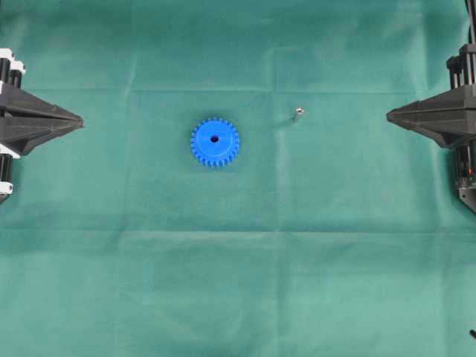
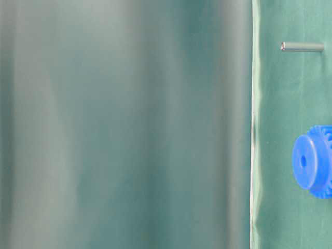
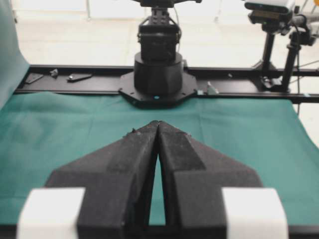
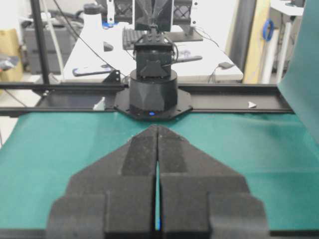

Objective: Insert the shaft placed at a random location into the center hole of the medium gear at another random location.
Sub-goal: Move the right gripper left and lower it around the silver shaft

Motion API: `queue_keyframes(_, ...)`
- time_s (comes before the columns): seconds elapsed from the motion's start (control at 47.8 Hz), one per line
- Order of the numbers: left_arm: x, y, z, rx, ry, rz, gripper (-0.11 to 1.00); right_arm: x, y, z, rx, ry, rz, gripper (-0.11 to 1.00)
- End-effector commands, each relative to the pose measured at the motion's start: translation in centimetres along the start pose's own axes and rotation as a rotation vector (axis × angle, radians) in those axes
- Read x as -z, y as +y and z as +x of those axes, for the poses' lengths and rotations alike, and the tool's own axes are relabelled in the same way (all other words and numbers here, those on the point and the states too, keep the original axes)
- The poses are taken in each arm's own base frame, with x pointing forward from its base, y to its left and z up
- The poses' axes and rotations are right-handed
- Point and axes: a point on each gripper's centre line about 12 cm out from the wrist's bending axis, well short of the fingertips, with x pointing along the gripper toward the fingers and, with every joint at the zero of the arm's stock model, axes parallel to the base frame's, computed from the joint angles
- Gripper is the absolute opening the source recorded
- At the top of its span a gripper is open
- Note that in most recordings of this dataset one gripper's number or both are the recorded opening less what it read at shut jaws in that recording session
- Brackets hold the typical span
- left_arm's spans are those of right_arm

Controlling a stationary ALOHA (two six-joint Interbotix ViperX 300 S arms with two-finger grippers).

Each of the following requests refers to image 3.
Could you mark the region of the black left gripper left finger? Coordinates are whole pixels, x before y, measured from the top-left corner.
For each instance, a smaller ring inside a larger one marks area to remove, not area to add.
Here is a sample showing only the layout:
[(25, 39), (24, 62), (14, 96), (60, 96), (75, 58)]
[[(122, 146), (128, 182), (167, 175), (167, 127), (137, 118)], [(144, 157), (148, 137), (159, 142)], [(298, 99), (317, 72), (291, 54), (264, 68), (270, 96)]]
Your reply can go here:
[(150, 217), (158, 121), (52, 171), (32, 189), (19, 239), (123, 239)]

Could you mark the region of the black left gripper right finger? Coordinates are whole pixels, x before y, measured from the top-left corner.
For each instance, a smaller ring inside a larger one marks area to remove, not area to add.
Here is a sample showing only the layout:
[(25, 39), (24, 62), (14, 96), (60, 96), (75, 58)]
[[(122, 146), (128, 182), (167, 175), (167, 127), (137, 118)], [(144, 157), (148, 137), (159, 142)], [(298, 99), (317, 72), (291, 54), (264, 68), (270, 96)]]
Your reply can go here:
[(166, 122), (158, 127), (166, 223), (181, 239), (286, 239), (277, 191), (251, 167)]

